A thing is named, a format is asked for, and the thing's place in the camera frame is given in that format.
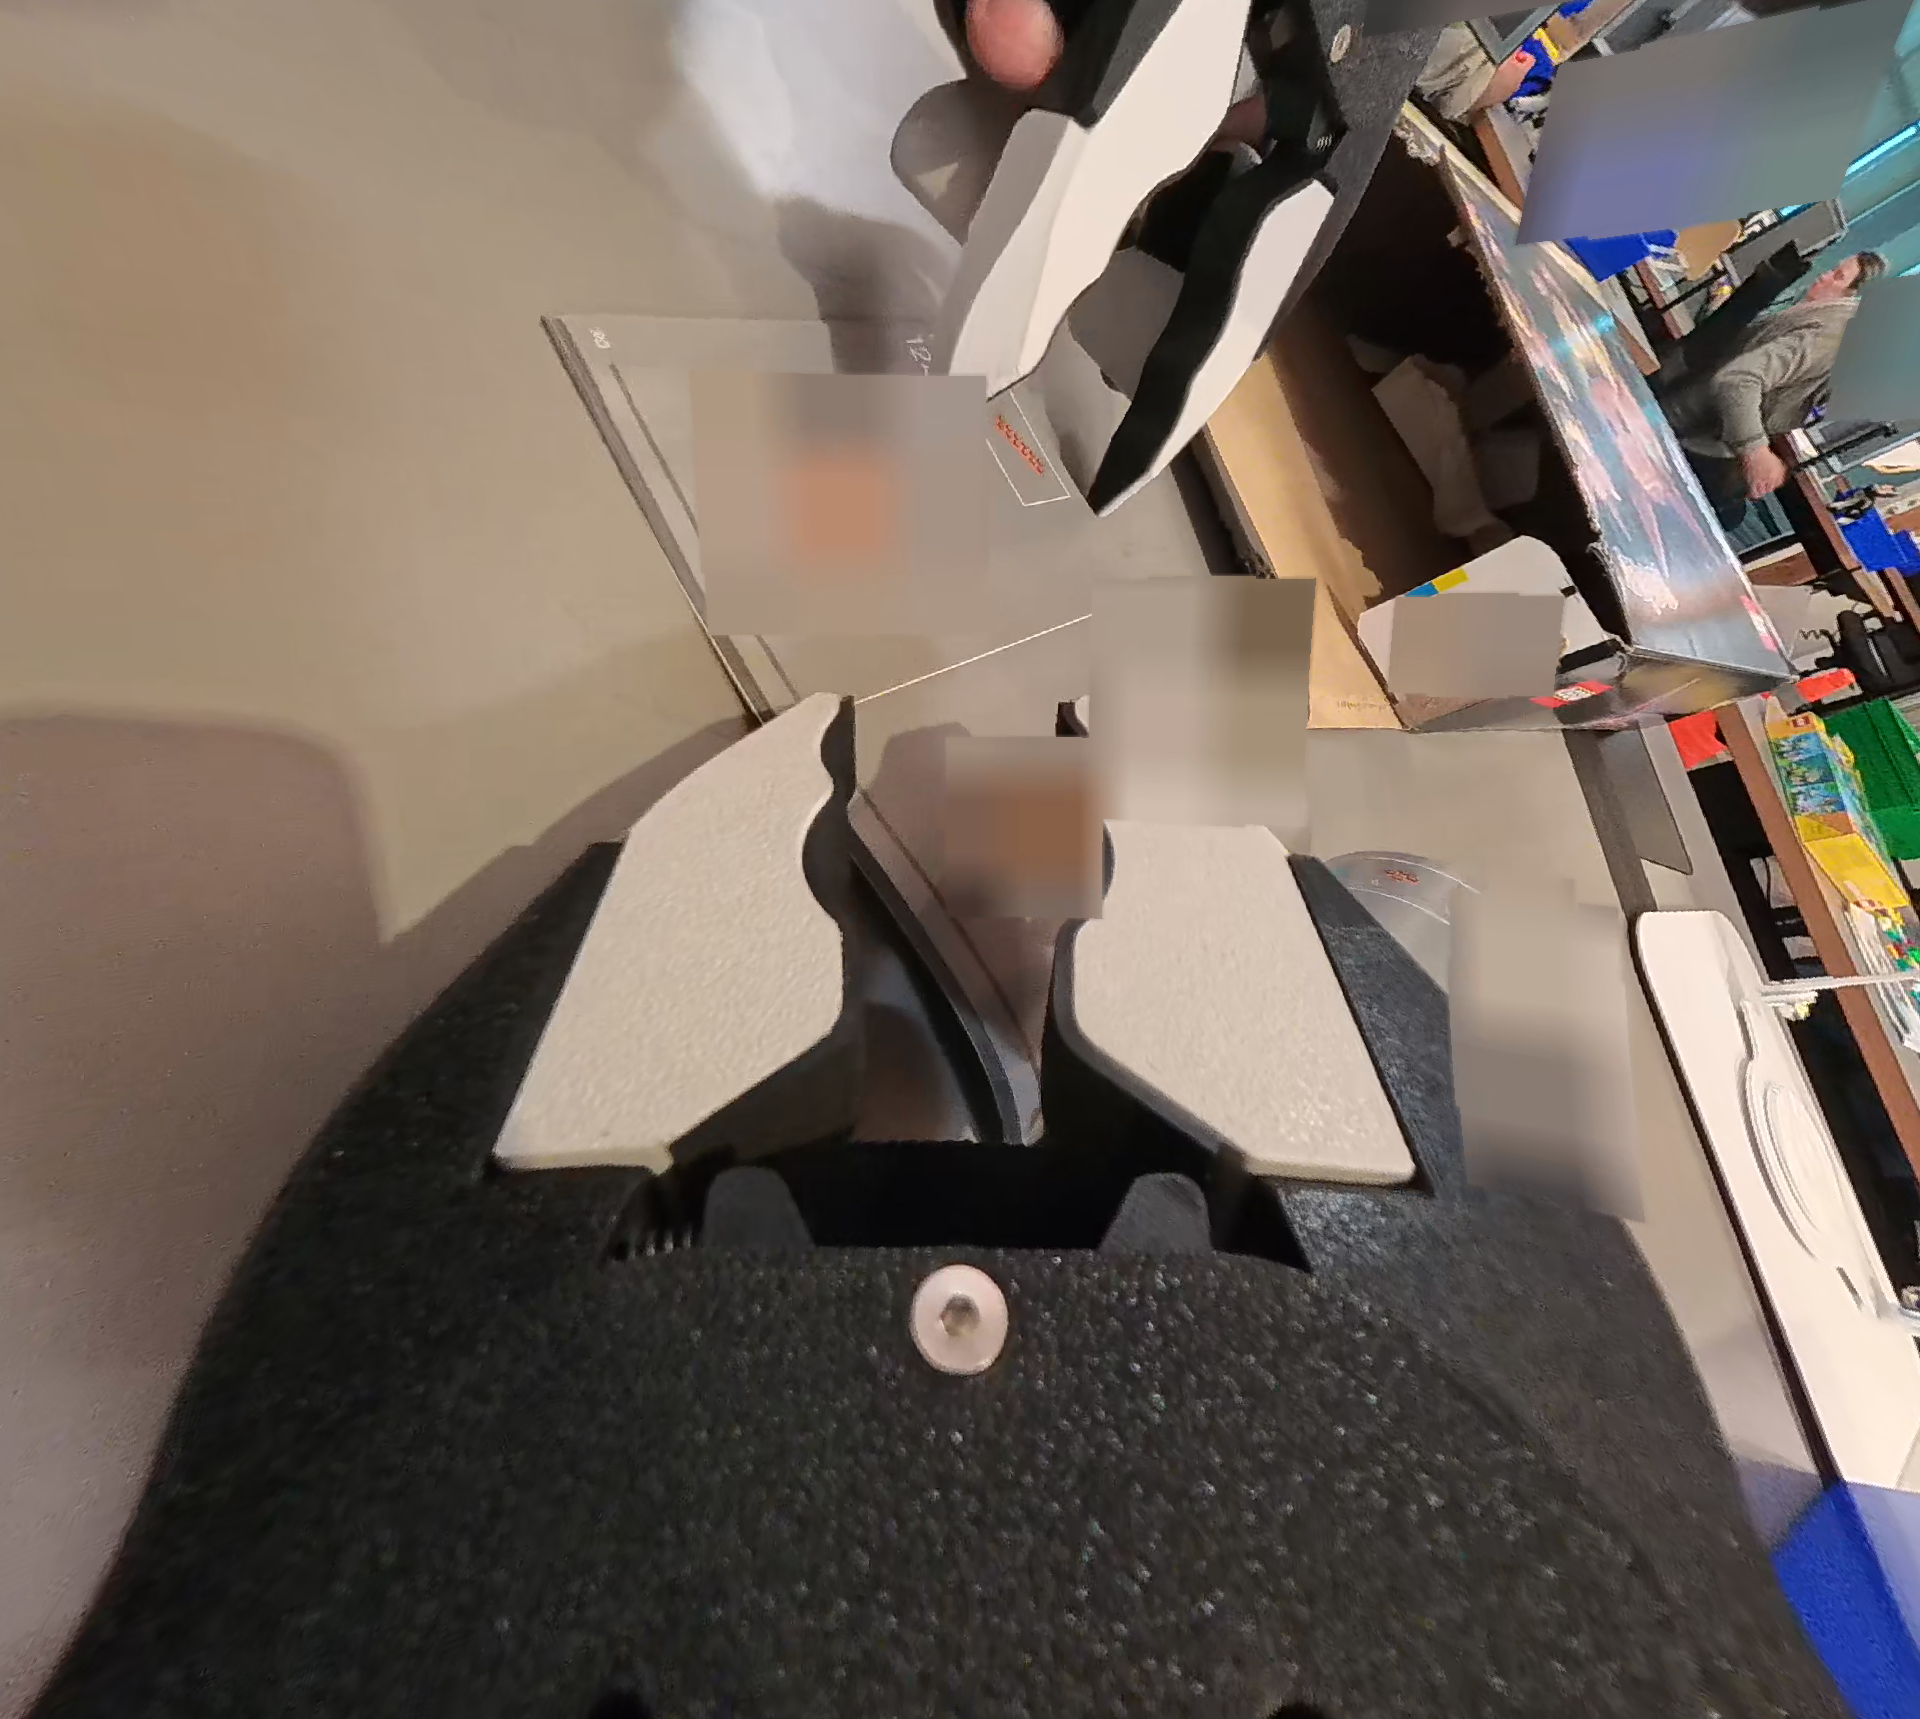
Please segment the grey metal bracket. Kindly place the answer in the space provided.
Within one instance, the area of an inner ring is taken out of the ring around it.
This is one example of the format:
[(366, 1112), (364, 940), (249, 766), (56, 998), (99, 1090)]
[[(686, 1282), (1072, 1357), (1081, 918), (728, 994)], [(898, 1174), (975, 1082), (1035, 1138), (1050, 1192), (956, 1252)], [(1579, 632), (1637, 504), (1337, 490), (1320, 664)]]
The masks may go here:
[(1692, 876), (1692, 856), (1645, 732), (1576, 728), (1564, 744), (1608, 862)]

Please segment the colourful printed box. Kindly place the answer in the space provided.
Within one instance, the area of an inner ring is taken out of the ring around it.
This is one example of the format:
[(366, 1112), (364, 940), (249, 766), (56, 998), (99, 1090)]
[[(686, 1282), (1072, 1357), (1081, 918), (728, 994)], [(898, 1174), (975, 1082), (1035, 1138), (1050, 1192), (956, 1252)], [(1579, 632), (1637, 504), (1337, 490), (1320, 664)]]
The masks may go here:
[(1448, 142), (1433, 148), (1546, 432), (1523, 530), (1560, 558), (1605, 640), (1543, 704), (1571, 728), (1623, 730), (1776, 692), (1794, 676), (1783, 634), (1619, 318), (1562, 250), (1520, 242), (1518, 212)]

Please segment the red bin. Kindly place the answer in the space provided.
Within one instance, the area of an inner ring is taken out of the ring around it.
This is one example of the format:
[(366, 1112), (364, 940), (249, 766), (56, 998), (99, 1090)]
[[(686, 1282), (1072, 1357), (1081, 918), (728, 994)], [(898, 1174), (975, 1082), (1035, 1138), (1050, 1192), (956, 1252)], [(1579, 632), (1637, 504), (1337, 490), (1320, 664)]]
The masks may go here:
[[(1838, 694), (1849, 694), (1855, 690), (1858, 690), (1855, 674), (1849, 670), (1838, 670), (1805, 676), (1803, 680), (1787, 686), (1787, 696), (1788, 706), (1794, 712), (1803, 712)], [(1668, 724), (1668, 734), (1672, 738), (1679, 762), (1687, 772), (1697, 772), (1731, 758), (1717, 712), (1702, 712), (1675, 720)]]

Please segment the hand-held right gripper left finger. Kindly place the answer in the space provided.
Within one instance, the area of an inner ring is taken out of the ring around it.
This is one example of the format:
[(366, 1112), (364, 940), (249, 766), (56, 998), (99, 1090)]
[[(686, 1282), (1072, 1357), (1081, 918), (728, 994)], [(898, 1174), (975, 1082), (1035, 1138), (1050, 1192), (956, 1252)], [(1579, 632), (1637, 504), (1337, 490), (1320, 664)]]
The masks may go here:
[(815, 694), (631, 830), (495, 1140), (515, 1172), (665, 1174), (852, 1132), (852, 702)]

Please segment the white stand plate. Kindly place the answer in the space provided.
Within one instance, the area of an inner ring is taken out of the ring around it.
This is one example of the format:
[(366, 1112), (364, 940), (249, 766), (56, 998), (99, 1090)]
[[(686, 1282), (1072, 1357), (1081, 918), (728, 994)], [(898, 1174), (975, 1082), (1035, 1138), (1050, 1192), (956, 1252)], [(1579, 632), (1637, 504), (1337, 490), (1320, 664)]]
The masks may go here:
[[(1773, 1204), (1747, 1138), (1737, 1000), (1765, 972), (1737, 928), (1715, 912), (1639, 916), (1635, 960), (1837, 1475), (1917, 1491), (1917, 1339), (1864, 1313), (1838, 1276), (1808, 1258)], [(1917, 990), (1913, 972), (1855, 978), (1895, 980), (1876, 990)], [(1787, 1032), (1787, 1072), (1805, 1076), (1817, 1096), (1791, 1026)]]

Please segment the small colourful toy box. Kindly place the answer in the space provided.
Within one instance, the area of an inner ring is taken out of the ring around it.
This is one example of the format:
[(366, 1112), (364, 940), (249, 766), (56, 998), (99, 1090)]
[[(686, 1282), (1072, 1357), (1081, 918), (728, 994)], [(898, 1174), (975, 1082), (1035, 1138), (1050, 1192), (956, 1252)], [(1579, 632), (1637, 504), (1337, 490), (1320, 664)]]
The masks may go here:
[(1794, 834), (1814, 866), (1855, 908), (1897, 916), (1908, 904), (1880, 826), (1868, 810), (1853, 752), (1814, 714), (1767, 698), (1762, 728)]

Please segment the blue bin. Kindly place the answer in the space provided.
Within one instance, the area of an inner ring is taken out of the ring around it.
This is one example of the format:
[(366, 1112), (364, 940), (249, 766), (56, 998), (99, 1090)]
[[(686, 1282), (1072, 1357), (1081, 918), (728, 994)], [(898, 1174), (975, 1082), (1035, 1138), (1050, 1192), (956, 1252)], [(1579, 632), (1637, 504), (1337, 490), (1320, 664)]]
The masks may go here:
[(1773, 1567), (1861, 1717), (1919, 1715), (1919, 1495), (1833, 1483), (1797, 1515)]

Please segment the grey instruction booklet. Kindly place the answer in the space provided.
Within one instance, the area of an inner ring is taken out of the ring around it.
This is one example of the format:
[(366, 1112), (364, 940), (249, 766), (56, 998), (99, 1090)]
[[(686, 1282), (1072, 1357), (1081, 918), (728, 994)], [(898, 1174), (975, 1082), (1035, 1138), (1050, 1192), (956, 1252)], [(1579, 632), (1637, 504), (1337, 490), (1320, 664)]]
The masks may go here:
[(850, 702), (857, 790), (848, 820), (861, 866), (966, 1030), (1007, 1134), (1042, 1130), (1049, 920), (962, 916), (942, 888), (941, 796), (949, 738), (1049, 736), (1056, 708), (1089, 690), (1091, 580), (1106, 538), (1081, 468), (1109, 436), (1117, 394), (1070, 336), (1035, 380), (988, 406), (987, 482), (994, 572), (1013, 592), (988, 624), (726, 630), (708, 592), (698, 492), (698, 372), (918, 376), (928, 344), (876, 322), (556, 316), (544, 324), (615, 468), (683, 586), (749, 724), (811, 696)]

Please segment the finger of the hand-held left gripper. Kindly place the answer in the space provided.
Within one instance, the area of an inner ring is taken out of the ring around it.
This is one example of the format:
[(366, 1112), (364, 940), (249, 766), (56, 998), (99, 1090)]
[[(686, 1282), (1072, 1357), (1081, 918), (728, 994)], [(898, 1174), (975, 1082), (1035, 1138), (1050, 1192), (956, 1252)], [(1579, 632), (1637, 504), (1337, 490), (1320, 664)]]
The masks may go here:
[(1037, 108), (1015, 124), (953, 282), (956, 378), (998, 394), (1044, 360), (1140, 206), (1227, 118), (1250, 4), (1177, 0), (1093, 120)]
[(1229, 400), (1260, 356), (1333, 214), (1323, 142), (1275, 148), (1208, 206), (1164, 328), (1086, 496), (1095, 514), (1126, 504)]

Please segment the green bin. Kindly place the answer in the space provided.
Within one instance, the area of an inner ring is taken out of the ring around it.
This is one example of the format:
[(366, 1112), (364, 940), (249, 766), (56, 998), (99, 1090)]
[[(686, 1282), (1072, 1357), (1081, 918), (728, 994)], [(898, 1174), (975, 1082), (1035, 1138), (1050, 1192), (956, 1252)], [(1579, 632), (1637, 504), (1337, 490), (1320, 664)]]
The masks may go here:
[(1919, 734), (1888, 700), (1864, 700), (1825, 714), (1826, 730), (1851, 752), (1864, 804), (1887, 854), (1919, 860)]

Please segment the white metal bracket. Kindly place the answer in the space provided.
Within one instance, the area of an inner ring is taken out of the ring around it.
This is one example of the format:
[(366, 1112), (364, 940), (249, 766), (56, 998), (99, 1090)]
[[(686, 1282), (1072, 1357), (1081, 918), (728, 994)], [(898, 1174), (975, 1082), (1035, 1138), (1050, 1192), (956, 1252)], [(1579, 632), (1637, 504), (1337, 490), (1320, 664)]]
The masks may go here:
[(1791, 1078), (1787, 1072), (1787, 1028), (1808, 1022), (1819, 998), (1892, 984), (1892, 978), (1761, 978), (1743, 988), (1737, 1000), (1743, 1042), (1738, 1096), (1751, 1154), (1799, 1246), (1841, 1278), (1864, 1313), (1917, 1339), (1917, 1290), (1898, 1288), (1887, 1274), (1813, 1086), (1805, 1076)]

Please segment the grey desk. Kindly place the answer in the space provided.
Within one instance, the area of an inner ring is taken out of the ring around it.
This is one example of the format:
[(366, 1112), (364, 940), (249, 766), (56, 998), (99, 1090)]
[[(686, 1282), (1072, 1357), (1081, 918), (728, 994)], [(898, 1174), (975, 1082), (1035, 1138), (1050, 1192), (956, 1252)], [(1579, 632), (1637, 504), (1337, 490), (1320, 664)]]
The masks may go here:
[(393, 1038), (736, 726), (547, 314), (911, 296), (927, 0), (5, 0), (5, 1531), (112, 1543)]

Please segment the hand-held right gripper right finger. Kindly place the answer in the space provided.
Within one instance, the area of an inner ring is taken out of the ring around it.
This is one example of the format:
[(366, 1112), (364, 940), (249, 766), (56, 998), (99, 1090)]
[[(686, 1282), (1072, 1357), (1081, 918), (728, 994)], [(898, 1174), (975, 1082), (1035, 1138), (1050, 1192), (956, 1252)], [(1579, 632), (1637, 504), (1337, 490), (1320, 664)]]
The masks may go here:
[(1416, 1160), (1265, 826), (1111, 822), (1099, 916), (1056, 954), (1064, 1054), (1260, 1178), (1398, 1188)]

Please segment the white crumpled paper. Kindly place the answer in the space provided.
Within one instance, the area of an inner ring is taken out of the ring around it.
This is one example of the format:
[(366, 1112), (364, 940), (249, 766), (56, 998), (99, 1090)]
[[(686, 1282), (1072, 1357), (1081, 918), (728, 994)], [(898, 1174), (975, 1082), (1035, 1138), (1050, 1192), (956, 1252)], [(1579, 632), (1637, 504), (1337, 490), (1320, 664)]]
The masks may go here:
[(1509, 420), (1472, 430), (1452, 372), (1416, 356), (1374, 380), (1371, 392), (1426, 482), (1435, 528), (1477, 556), (1517, 538), (1510, 516), (1541, 490), (1539, 424)]

